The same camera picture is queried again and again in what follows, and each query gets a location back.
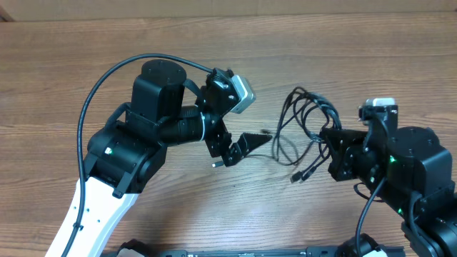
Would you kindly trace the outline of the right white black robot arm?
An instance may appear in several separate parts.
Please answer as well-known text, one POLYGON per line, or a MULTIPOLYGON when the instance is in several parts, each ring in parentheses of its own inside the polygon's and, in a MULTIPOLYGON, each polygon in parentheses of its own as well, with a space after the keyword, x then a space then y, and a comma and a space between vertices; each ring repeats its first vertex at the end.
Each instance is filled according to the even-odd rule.
POLYGON ((403 127, 389 137, 325 128, 336 181, 358 178, 402 219, 418 256, 456 255, 453 159, 430 128, 403 127))

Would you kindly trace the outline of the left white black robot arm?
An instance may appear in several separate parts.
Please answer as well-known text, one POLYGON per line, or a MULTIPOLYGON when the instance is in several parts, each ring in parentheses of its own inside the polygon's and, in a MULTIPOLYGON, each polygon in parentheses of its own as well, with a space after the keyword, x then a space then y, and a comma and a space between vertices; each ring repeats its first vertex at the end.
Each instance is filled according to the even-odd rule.
POLYGON ((121 104, 88 142, 77 131, 79 179, 48 256, 100 256, 119 221, 164 165, 168 148, 203 141, 215 166, 234 166, 269 142, 243 133, 232 141, 224 116, 256 99, 250 83, 231 70, 206 69, 203 86, 186 74, 190 61, 141 55, 131 100, 121 104))

